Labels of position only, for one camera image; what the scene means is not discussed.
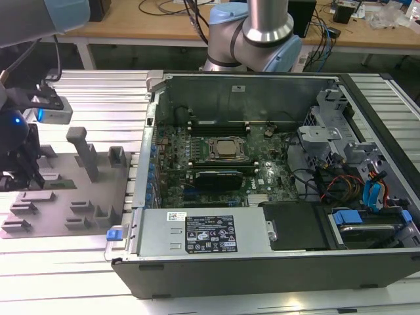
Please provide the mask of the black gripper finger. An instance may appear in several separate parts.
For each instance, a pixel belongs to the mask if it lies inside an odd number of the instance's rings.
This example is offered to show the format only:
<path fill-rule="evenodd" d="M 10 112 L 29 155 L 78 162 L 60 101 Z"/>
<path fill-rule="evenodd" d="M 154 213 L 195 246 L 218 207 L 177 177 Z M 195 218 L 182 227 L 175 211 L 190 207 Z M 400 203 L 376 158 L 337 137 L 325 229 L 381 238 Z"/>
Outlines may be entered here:
<path fill-rule="evenodd" d="M 28 180 L 29 187 L 33 190 L 42 190 L 45 180 L 39 172 L 37 160 L 41 157 L 36 149 L 22 148 L 19 152 L 19 161 Z"/>
<path fill-rule="evenodd" d="M 21 171 L 1 171 L 1 192 L 25 190 L 30 185 L 27 173 Z"/>

